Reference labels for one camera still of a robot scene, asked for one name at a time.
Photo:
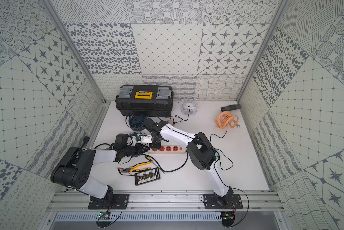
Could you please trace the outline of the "beige red power strip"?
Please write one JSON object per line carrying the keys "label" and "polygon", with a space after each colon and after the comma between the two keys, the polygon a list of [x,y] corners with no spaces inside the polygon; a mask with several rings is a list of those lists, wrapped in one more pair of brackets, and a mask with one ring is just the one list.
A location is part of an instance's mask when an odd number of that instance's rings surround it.
{"label": "beige red power strip", "polygon": [[180,145],[162,145],[160,149],[150,149],[148,154],[184,154],[186,148]]}

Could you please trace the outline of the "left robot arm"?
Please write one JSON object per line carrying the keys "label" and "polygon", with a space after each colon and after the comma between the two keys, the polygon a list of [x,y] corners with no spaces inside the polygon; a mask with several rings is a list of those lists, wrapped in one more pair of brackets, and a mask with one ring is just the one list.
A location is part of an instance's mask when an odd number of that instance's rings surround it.
{"label": "left robot arm", "polygon": [[128,143],[127,134],[118,134],[115,143],[103,143],[95,148],[70,147],[51,173],[51,182],[75,189],[94,200],[111,201],[112,187],[90,175],[92,166],[119,162],[124,157],[136,157],[150,148],[142,143]]}

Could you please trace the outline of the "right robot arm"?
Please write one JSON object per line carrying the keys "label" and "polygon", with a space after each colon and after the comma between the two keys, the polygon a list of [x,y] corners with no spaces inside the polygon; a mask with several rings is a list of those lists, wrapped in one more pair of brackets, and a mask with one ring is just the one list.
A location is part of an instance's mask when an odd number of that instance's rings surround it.
{"label": "right robot arm", "polygon": [[221,170],[216,167],[219,160],[215,149],[206,135],[188,133],[177,129],[166,121],[155,122],[147,118],[144,122],[145,129],[151,134],[151,149],[160,149],[162,141],[172,141],[186,148],[193,165],[204,171],[214,193],[219,197],[226,197],[231,188],[225,185]]}

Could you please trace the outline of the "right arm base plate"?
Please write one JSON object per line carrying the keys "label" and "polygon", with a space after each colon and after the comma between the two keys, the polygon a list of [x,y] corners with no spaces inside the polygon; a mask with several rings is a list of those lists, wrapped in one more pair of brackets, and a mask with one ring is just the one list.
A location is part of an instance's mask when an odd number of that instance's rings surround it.
{"label": "right arm base plate", "polygon": [[202,202],[205,209],[243,209],[243,203],[239,194],[220,197],[216,194],[203,194]]}

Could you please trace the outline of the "pink adapter blue fan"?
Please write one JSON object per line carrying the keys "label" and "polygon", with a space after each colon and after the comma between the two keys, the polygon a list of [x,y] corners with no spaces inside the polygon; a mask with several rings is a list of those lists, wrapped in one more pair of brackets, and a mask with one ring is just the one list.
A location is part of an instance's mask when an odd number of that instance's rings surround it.
{"label": "pink adapter blue fan", "polygon": [[150,148],[159,150],[161,148],[161,141],[154,141],[150,144]]}

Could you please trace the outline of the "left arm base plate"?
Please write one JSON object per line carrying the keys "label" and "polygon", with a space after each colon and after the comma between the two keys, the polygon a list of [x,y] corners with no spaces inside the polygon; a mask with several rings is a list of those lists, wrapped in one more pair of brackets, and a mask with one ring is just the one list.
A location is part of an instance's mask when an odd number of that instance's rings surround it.
{"label": "left arm base plate", "polygon": [[88,209],[127,209],[129,194],[106,194],[102,199],[90,197]]}

